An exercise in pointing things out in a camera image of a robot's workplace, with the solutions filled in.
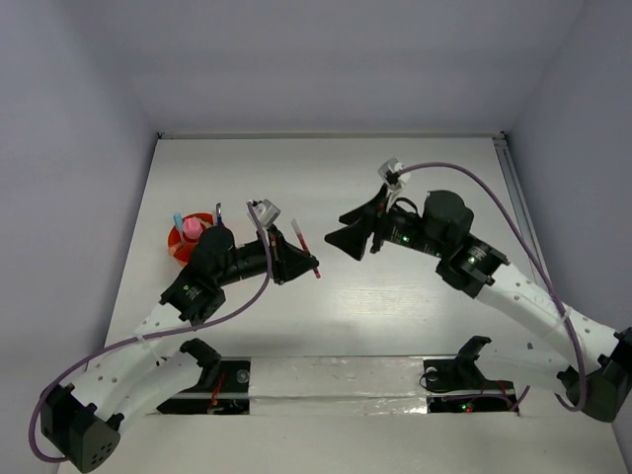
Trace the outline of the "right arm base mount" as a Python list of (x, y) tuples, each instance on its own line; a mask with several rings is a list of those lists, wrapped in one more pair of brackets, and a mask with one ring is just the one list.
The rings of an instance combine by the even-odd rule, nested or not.
[(492, 340), (474, 336), (456, 355), (424, 361), (419, 385), (427, 392), (432, 414), (515, 412), (514, 385), (506, 380), (487, 379), (475, 362)]

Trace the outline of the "blue ballpoint pen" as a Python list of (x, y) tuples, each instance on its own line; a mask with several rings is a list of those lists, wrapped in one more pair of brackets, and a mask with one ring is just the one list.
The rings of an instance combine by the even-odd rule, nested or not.
[(223, 227), (223, 216), (222, 216), (222, 204), (218, 202), (215, 206), (215, 225), (218, 227)]

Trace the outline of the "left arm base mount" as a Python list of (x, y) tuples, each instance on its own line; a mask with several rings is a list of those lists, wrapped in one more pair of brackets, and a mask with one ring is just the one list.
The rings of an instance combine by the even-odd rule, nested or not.
[(240, 416), (250, 414), (251, 360), (224, 359), (201, 339), (183, 343), (180, 352), (196, 360), (197, 383), (157, 407), (162, 415)]

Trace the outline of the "red gel pen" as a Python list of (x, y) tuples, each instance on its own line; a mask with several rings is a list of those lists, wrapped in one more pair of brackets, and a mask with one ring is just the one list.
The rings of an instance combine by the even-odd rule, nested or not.
[[(304, 238), (303, 232), (302, 232), (297, 220), (295, 218), (292, 218), (291, 221), (290, 221), (290, 224), (291, 224), (292, 229), (293, 229), (293, 231), (294, 231), (294, 233), (295, 233), (295, 235), (296, 235), (296, 237), (297, 237), (297, 239), (299, 241), (299, 244), (300, 244), (302, 250), (305, 253), (307, 253), (307, 254), (311, 254), (310, 249), (309, 249), (309, 247), (307, 245), (307, 242), (306, 242), (306, 240)], [(319, 269), (317, 267), (315, 267), (312, 270), (312, 272), (313, 272), (313, 274), (315, 275), (316, 278), (320, 279), (322, 277), (322, 275), (321, 275), (321, 273), (320, 273), (320, 271), (319, 271)]]

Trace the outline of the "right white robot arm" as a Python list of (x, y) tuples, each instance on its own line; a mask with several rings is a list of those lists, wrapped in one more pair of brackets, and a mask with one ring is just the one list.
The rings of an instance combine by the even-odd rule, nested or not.
[(422, 209), (404, 209), (402, 203), (382, 187), (340, 216), (342, 228), (324, 239), (357, 261), (386, 242), (436, 257), (435, 271), (445, 283), (508, 316), (551, 350), (504, 353), (490, 337), (473, 336), (454, 357), (427, 362), (421, 385), (450, 394), (518, 383), (564, 396), (585, 415), (613, 422), (631, 391), (630, 330), (557, 307), (503, 253), (471, 234), (474, 214), (459, 195), (432, 191)]

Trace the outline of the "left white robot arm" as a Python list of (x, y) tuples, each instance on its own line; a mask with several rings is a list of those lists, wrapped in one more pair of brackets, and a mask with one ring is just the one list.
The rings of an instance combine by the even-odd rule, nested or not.
[(250, 277), (283, 284), (317, 269), (315, 256), (287, 242), (273, 225), (237, 246), (224, 226), (204, 230), (188, 263), (161, 294), (133, 335), (102, 348), (62, 372), (41, 393), (31, 415), (32, 453), (43, 435), (82, 473), (100, 467), (129, 428), (177, 393), (206, 390), (221, 376), (221, 356), (195, 337), (218, 325), (224, 286)]

